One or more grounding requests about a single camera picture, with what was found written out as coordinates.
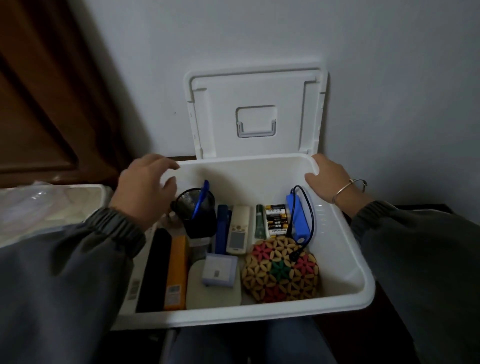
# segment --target black cable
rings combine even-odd
[[[312,217],[312,231],[310,232],[310,237],[308,238],[308,240],[304,243],[301,243],[299,245],[301,245],[300,249],[297,250],[297,251],[294,251],[292,254],[290,254],[290,261],[291,262],[296,262],[299,258],[300,258],[300,254],[303,252],[303,250],[307,247],[307,245],[310,243],[310,241],[312,240],[313,238],[313,231],[315,230],[315,215],[313,213],[313,209],[312,209],[312,206],[310,205],[310,202],[308,200],[308,197],[307,197],[307,194],[305,193],[305,190],[299,186],[299,185],[296,185],[295,187],[293,187],[291,190],[290,190],[290,193],[293,194],[293,204],[292,204],[292,212],[291,212],[291,218],[290,218],[290,223],[288,225],[288,228],[287,228],[287,237],[292,237],[292,229],[293,229],[293,217],[294,217],[294,213],[295,213],[295,203],[297,201],[297,195],[295,193],[295,190],[297,188],[300,188],[302,193],[303,193],[303,196],[305,197],[305,200],[307,201],[307,205],[308,205],[308,209],[310,210],[310,215]]]

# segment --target black mesh pen holder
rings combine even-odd
[[[195,218],[192,219],[200,191],[201,188],[187,190],[171,204],[172,211],[182,220],[187,235],[191,239],[209,238],[216,234],[215,197],[210,191],[200,205]]]

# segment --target gray handle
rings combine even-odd
[[[244,132],[243,123],[239,121],[237,123],[237,135],[239,138],[255,138],[258,136],[274,136],[276,133],[276,120],[272,120],[272,130],[267,130],[265,132]]]

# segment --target jacket sleeve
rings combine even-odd
[[[0,249],[2,363],[92,362],[145,235],[115,210]]]
[[[351,227],[420,359],[480,363],[480,226],[376,201]]]

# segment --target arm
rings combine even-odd
[[[110,208],[86,222],[0,249],[3,363],[92,362],[123,302],[144,231],[166,212],[174,161],[148,155],[119,179]]]
[[[306,181],[332,201],[349,176],[326,157],[314,158],[321,173],[307,174]],[[398,210],[355,186],[337,204],[352,217],[363,255],[422,360],[479,362],[480,227],[456,215]]]

